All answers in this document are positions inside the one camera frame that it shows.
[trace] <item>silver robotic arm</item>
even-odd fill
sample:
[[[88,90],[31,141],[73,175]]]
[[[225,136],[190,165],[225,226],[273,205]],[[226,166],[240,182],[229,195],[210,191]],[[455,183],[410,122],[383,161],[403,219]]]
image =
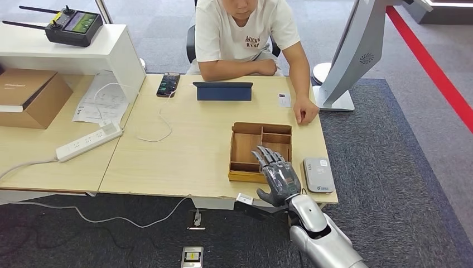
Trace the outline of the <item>silver robotic arm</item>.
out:
[[[275,207],[286,205],[291,218],[291,241],[319,268],[367,268],[351,241],[308,195],[292,164],[269,148],[258,146],[263,157],[253,151],[271,189],[257,194]]]

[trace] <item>wooden desk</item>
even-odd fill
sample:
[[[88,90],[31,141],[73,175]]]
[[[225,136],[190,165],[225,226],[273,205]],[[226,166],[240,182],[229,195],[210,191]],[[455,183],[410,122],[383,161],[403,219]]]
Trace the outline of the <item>wooden desk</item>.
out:
[[[66,75],[74,93],[46,130],[0,127],[0,170],[56,155],[56,148],[96,131],[97,124],[71,122],[75,108],[92,82],[93,75]],[[131,105],[123,116],[126,122]],[[118,139],[65,163],[21,167],[0,180],[0,189],[43,192],[97,192]]]
[[[136,135],[158,139],[168,132],[158,111],[166,99],[157,98],[162,75],[148,75],[136,100],[99,191],[146,195],[186,196],[197,207],[232,208],[238,193],[257,198],[256,189],[268,185],[230,182],[231,127],[234,122],[274,123],[293,126],[293,163],[305,184],[304,157],[327,157],[317,117],[309,126],[298,126],[291,108],[281,108],[278,93],[289,92],[288,78],[247,76],[235,81],[253,82],[251,102],[199,102],[194,81],[198,75],[182,75],[178,90],[162,110],[172,133],[161,142],[138,140]],[[313,194],[318,203],[337,203],[336,192]]]

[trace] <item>white power strip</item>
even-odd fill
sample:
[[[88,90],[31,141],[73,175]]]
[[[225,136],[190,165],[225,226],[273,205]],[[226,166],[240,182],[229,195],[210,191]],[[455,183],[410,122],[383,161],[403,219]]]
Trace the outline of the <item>white power strip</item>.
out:
[[[91,134],[57,148],[56,157],[59,162],[66,162],[121,135],[123,135],[123,130],[120,125],[111,122]]]

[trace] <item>cardboard box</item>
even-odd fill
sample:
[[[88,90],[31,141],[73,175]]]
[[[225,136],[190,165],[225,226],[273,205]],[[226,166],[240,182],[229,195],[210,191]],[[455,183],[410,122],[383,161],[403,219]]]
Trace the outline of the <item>cardboard box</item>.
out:
[[[71,94],[56,71],[8,69],[0,75],[0,126],[46,129]]]

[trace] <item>red stripe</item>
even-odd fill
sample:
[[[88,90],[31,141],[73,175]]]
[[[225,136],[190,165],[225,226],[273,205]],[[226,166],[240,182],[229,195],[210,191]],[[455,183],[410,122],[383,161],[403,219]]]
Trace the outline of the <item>red stripe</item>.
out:
[[[463,96],[458,92],[438,64],[433,60],[427,49],[417,39],[412,30],[407,26],[393,6],[386,8],[386,13],[398,30],[407,46],[416,56],[428,76],[432,79],[438,90],[447,99],[453,110],[458,114],[466,127],[473,133],[473,109],[468,105]]]

